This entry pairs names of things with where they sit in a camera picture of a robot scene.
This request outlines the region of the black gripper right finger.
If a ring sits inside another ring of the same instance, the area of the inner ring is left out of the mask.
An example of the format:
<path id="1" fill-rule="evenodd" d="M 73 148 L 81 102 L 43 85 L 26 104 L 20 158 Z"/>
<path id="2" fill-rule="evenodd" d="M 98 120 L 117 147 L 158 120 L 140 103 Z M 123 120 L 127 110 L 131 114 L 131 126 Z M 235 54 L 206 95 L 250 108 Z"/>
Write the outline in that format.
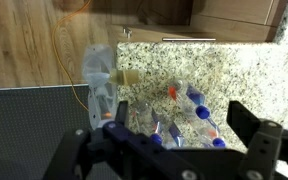
<path id="1" fill-rule="evenodd" d="M 245 180 L 273 180 L 282 127 L 273 121 L 261 121 L 238 101 L 229 102 L 227 123 L 247 147 L 238 175 Z"/>

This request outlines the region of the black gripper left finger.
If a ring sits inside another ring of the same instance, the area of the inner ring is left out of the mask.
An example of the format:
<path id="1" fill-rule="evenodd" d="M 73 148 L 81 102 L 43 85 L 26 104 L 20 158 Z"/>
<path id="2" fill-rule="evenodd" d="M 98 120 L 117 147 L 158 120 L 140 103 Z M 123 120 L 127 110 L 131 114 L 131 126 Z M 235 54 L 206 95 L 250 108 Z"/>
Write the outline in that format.
<path id="1" fill-rule="evenodd" d="M 158 145 L 146 135 L 129 130 L 127 120 L 128 102 L 121 101 L 115 120 L 103 127 L 104 136 L 114 146 L 107 164 L 122 180 L 153 180 L 158 176 L 153 164 L 153 150 Z"/>

